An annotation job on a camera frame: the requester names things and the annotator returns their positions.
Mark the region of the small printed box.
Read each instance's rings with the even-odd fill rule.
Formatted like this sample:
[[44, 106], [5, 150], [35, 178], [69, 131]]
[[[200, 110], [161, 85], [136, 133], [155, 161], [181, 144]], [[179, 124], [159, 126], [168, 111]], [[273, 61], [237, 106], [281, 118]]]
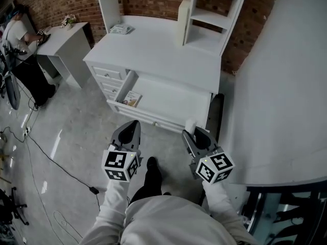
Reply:
[[141, 98], [141, 94], [130, 90], [122, 101], [122, 104], [136, 108]]

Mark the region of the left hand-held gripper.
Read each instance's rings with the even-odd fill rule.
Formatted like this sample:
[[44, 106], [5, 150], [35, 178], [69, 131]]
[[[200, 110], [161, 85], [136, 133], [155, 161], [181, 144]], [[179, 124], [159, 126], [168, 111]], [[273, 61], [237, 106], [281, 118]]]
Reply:
[[117, 128], [112, 143], [103, 152], [102, 170], [110, 179], [130, 182], [141, 165], [141, 124], [132, 120]]

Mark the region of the person's black trouser leg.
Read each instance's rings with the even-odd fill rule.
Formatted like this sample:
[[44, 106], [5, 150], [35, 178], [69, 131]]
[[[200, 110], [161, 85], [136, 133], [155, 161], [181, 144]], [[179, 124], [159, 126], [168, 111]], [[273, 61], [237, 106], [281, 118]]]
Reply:
[[147, 161], [147, 172], [144, 185], [135, 193], [130, 206], [137, 204], [154, 205], [162, 204], [167, 198], [162, 196], [161, 192], [162, 175], [155, 157], [150, 157]]

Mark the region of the small white drawer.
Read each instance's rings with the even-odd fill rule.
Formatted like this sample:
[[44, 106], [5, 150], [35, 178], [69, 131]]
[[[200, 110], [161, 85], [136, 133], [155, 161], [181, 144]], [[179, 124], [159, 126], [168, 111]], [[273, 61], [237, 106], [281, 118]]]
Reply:
[[111, 91], [111, 92], [118, 92], [122, 86], [122, 82], [116, 80], [97, 80], [99, 87], [103, 91]]
[[103, 67], [89, 66], [92, 74], [96, 80], [124, 80], [127, 76], [128, 71], [125, 69], [122, 70], [112, 70]]
[[118, 92], [119, 92], [119, 90], [116, 90], [116, 89], [113, 89], [113, 90], [111, 90], [111, 89], [109, 89], [109, 90], [104, 89], [103, 90], [103, 93], [104, 93], [105, 97], [108, 100], [112, 100], [112, 101], [115, 101], [116, 100], [117, 95], [118, 95]]

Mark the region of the cream rectangular block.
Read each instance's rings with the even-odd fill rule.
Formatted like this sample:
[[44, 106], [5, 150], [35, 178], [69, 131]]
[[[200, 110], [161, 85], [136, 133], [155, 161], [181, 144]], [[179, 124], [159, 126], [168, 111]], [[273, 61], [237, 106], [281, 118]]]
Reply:
[[190, 12], [191, 0], [183, 0], [178, 8], [178, 19], [175, 42], [177, 46], [183, 46], [185, 41], [186, 28]]

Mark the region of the white hutch side column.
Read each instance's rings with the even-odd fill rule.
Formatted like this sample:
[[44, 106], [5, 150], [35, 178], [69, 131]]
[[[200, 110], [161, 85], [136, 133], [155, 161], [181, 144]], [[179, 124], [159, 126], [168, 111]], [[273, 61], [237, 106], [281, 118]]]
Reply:
[[98, 0], [106, 33], [110, 32], [110, 29], [121, 23], [121, 14], [118, 0]]

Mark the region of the white desk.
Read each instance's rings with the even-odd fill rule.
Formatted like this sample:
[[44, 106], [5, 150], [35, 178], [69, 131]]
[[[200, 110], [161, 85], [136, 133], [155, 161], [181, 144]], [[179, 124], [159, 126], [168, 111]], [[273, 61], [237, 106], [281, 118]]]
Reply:
[[106, 34], [85, 56], [88, 67], [156, 76], [209, 92], [211, 100], [218, 93], [221, 58], [188, 45], [177, 46], [176, 21], [125, 16], [124, 22], [134, 30], [127, 35]]

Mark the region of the flower vase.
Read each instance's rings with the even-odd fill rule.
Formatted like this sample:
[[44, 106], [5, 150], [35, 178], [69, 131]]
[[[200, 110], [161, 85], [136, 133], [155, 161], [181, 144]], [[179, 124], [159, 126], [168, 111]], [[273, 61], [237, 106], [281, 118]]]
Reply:
[[73, 14], [66, 15], [64, 20], [61, 22], [61, 28], [66, 28], [67, 30], [70, 30], [73, 25], [75, 24], [77, 18]]

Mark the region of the black office chair base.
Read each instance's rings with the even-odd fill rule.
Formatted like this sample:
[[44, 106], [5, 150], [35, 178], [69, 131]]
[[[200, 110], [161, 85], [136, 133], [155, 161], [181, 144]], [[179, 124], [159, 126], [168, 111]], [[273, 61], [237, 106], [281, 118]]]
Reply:
[[6, 195], [5, 191], [0, 189], [0, 224], [11, 225], [13, 218], [20, 219], [25, 226], [29, 225], [28, 221], [24, 221], [18, 212], [18, 208], [27, 208], [27, 204], [16, 204], [15, 191], [16, 187], [11, 188], [11, 194]]

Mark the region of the white hutch shelf unit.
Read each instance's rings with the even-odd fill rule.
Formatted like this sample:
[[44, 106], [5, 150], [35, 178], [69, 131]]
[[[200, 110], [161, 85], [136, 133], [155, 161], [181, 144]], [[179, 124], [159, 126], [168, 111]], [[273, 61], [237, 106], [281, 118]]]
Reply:
[[200, 9], [191, 0], [184, 43], [221, 57], [239, 17], [244, 0], [232, 0], [226, 16]]

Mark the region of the plain white side table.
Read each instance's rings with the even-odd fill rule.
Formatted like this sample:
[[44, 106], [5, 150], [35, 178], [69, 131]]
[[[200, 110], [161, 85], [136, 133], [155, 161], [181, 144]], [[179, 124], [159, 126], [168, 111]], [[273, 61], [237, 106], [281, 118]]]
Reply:
[[49, 29], [49, 38], [37, 47], [39, 65], [54, 78], [60, 75], [70, 86], [82, 88], [91, 73], [83, 58], [90, 52], [84, 27], [76, 23], [71, 29], [59, 26]]

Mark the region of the wet wipes packet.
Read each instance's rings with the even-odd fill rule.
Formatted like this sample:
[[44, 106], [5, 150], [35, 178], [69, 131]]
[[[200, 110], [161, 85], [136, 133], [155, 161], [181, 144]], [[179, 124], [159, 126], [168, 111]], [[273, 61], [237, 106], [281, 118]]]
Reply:
[[134, 30], [134, 27], [128, 24], [116, 24], [110, 30], [110, 34], [120, 34], [120, 35], [127, 35]]

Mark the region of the person's white sweatshirt torso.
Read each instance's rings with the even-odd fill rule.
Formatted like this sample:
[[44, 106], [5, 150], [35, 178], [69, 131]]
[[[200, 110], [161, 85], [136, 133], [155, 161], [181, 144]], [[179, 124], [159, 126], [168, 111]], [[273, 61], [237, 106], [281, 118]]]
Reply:
[[136, 202], [128, 207], [122, 245], [257, 245], [248, 232], [229, 232], [200, 206], [163, 197], [167, 199], [153, 207]]

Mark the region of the person's right forearm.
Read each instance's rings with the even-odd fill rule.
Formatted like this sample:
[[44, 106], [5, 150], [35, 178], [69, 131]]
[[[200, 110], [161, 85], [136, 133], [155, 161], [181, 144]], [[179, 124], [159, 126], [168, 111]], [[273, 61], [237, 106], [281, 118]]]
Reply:
[[206, 181], [203, 181], [202, 185], [212, 216], [229, 232], [232, 230], [247, 232], [223, 185], [221, 183], [210, 185]]

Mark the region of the large white drawer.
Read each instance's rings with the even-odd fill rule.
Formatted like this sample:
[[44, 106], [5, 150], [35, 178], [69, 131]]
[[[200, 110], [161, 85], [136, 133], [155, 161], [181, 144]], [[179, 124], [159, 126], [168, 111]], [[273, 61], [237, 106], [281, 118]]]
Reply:
[[[142, 95], [136, 108], [122, 104], [130, 90]], [[176, 133], [190, 119], [204, 129], [210, 102], [209, 92], [135, 71], [127, 74], [116, 100], [107, 100], [118, 114]]]

